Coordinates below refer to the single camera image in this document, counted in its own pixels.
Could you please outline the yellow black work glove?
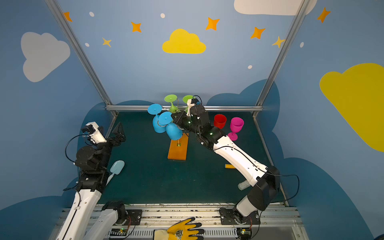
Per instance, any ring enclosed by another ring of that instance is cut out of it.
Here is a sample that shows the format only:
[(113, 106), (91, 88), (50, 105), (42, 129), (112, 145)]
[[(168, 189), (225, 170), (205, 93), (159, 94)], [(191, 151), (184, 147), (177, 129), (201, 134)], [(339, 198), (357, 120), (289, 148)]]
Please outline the yellow black work glove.
[(180, 221), (168, 229), (154, 230), (154, 240), (203, 240), (205, 230), (195, 217)]

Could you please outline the pink wine glass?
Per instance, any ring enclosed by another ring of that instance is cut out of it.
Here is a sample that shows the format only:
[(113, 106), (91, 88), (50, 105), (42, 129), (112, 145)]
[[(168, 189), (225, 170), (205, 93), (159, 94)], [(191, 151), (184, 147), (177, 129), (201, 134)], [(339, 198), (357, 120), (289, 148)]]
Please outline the pink wine glass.
[(234, 117), (231, 119), (230, 130), (228, 137), (231, 141), (236, 141), (238, 139), (237, 133), (240, 132), (244, 126), (245, 122), (242, 118)]

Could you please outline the aluminium frame rail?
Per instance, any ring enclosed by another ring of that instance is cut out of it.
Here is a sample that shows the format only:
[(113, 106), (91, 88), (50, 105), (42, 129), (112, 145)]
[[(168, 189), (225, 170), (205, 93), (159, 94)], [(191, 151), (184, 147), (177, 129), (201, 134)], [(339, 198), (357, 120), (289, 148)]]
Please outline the aluminium frame rail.
[[(107, 111), (127, 112), (146, 111), (149, 106), (145, 105), (106, 105)], [(205, 106), (207, 111), (213, 112), (261, 112), (262, 106)]]

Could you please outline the red wine glass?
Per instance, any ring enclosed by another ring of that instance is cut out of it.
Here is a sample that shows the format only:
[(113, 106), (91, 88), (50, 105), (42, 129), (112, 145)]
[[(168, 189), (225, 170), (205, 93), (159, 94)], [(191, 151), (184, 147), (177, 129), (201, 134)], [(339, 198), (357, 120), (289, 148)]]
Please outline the red wine glass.
[(219, 129), (223, 129), (226, 125), (226, 122), (227, 122), (227, 117), (225, 115), (222, 115), (222, 114), (217, 114), (215, 115), (214, 117), (214, 126), (219, 128)]

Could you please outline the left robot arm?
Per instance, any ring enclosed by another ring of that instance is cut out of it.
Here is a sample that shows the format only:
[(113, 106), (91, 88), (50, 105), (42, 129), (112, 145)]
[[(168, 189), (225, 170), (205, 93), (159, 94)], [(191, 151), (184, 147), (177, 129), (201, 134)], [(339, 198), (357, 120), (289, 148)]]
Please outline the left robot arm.
[(82, 137), (91, 145), (80, 148), (74, 165), (80, 169), (75, 197), (70, 212), (57, 235), (58, 240), (102, 240), (113, 225), (123, 225), (129, 219), (123, 202), (108, 202), (96, 223), (87, 229), (91, 215), (112, 179), (108, 172), (112, 149), (126, 141), (123, 126), (119, 123), (113, 130), (113, 137), (105, 138), (96, 122), (82, 128)]

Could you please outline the left circuit board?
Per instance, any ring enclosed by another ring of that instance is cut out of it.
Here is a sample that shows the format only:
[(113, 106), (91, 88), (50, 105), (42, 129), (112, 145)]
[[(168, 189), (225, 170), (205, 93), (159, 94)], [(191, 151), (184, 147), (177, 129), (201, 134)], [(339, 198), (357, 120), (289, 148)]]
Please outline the left circuit board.
[(111, 229), (110, 237), (126, 237), (128, 235), (128, 230), (124, 228)]

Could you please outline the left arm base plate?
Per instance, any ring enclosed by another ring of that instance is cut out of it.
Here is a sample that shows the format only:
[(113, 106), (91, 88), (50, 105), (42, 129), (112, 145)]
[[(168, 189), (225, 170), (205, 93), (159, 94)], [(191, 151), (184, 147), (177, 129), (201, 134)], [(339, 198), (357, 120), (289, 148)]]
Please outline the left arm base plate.
[(138, 226), (141, 223), (143, 210), (118, 210), (118, 220), (115, 226)]

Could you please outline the yellow toy shovel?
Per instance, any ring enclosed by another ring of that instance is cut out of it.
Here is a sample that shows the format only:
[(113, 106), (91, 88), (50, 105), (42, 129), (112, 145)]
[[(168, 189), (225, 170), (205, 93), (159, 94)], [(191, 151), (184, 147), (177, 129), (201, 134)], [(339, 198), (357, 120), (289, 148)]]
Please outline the yellow toy shovel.
[(226, 169), (236, 169), (236, 167), (234, 167), (233, 165), (230, 165), (230, 164), (225, 164), (225, 168)]

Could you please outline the circuit board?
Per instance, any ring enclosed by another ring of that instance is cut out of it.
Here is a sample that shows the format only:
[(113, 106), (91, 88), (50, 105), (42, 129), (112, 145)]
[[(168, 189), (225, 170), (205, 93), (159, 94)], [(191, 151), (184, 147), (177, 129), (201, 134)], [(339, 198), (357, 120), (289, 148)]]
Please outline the circuit board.
[(250, 229), (237, 228), (236, 234), (237, 240), (250, 240), (252, 238), (252, 230)]
[(128, 235), (128, 230), (124, 228), (111, 229), (110, 237), (126, 237)]

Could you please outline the light blue toy spatula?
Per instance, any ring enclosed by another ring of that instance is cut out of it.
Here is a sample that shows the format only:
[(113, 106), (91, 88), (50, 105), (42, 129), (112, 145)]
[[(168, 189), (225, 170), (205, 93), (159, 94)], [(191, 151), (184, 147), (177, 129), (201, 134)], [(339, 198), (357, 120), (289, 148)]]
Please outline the light blue toy spatula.
[(122, 169), (124, 168), (125, 166), (125, 162), (122, 161), (122, 160), (118, 160), (116, 162), (114, 162), (114, 164), (111, 166), (110, 168), (110, 176), (108, 177), (108, 180), (107, 180), (107, 185), (109, 184), (109, 182), (112, 180), (112, 178), (115, 176), (115, 175), (119, 175), (120, 172), (122, 171)]

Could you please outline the left green wine glass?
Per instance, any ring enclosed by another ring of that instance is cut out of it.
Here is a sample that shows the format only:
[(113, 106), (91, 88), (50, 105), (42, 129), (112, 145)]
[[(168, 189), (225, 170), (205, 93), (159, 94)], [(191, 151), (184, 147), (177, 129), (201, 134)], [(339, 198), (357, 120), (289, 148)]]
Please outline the left green wine glass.
[(167, 96), (165, 96), (164, 100), (165, 100), (166, 103), (170, 103), (171, 104), (169, 111), (172, 114), (180, 112), (180, 110), (178, 108), (179, 99), (178, 99), (178, 97), (176, 95), (174, 95), (174, 94), (167, 95)]

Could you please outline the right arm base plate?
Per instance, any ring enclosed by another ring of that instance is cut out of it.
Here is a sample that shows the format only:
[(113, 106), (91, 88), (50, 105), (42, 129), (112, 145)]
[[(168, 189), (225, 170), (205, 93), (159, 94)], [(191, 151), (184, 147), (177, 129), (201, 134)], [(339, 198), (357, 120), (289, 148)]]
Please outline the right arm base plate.
[(258, 225), (261, 223), (258, 211), (244, 217), (237, 210), (220, 208), (219, 214), (222, 225)]

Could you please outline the orange wooden rack base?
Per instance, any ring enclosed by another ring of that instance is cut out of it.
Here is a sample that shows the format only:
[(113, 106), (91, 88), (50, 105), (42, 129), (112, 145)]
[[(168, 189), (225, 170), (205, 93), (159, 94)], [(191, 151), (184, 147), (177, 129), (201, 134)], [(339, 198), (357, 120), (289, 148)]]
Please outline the orange wooden rack base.
[(168, 159), (185, 161), (187, 159), (188, 143), (189, 136), (186, 133), (183, 133), (183, 136), (177, 141), (171, 140)]

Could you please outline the white brush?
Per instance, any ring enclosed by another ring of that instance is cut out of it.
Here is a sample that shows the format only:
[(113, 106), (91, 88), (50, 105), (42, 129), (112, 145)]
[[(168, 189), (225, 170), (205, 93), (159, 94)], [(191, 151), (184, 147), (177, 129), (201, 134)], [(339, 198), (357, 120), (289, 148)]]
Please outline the white brush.
[(240, 191), (243, 191), (243, 190), (249, 188), (250, 186), (251, 186), (251, 184), (247, 180), (245, 180), (245, 181), (238, 184), (238, 189)]

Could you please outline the green wine glass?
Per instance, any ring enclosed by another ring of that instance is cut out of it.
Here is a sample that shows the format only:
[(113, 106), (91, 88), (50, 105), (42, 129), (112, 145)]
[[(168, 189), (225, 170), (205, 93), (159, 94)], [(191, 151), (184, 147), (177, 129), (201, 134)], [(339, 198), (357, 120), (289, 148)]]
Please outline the green wine glass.
[(186, 95), (186, 96), (183, 97), (183, 102), (187, 104), (188, 100), (191, 100), (191, 99), (193, 99), (192, 95)]
[(179, 99), (178, 99), (178, 97), (176, 95), (174, 95), (174, 94), (167, 95), (167, 96), (165, 96), (164, 100), (165, 100), (166, 103), (170, 103), (171, 104), (169, 111), (172, 114), (180, 112), (180, 110), (178, 108)]

